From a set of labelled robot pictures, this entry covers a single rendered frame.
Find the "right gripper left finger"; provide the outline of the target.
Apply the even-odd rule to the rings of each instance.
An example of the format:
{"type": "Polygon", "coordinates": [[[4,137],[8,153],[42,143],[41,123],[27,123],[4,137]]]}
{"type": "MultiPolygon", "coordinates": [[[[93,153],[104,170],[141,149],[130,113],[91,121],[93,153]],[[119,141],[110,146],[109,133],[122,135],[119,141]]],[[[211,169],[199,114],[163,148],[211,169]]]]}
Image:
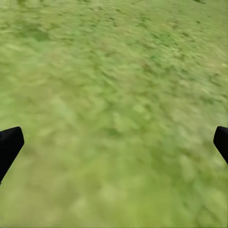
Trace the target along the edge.
{"type": "Polygon", "coordinates": [[[22,129],[17,126],[0,132],[0,182],[24,145],[22,129]]]}

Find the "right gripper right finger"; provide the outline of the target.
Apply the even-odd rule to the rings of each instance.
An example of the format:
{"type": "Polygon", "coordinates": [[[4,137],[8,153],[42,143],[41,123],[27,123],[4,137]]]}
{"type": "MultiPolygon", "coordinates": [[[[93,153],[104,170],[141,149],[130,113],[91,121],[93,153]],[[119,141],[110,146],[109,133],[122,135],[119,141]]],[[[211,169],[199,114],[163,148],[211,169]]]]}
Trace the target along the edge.
{"type": "Polygon", "coordinates": [[[213,143],[228,164],[228,128],[217,127],[213,143]]]}

